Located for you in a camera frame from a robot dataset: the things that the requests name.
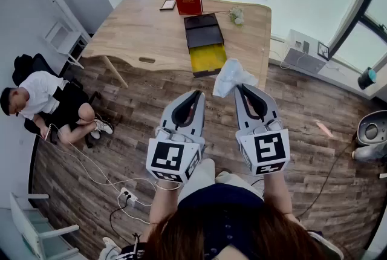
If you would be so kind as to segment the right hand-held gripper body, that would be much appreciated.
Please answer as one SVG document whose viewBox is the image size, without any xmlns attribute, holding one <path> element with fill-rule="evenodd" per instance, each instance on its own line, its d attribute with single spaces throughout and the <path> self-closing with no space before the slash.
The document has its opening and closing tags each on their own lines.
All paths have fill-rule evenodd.
<svg viewBox="0 0 387 260">
<path fill-rule="evenodd" d="M 280 119 L 236 132 L 239 150 L 254 176 L 283 171 L 290 161 L 288 130 Z"/>
</svg>

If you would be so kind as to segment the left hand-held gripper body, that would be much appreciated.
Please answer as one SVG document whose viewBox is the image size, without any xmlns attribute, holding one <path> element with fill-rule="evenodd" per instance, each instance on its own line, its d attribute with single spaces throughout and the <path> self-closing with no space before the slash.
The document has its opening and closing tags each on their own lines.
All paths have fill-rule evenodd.
<svg viewBox="0 0 387 260">
<path fill-rule="evenodd" d="M 148 144 L 146 169 L 156 179 L 187 183 L 201 160 L 205 140 L 157 127 Z"/>
</svg>

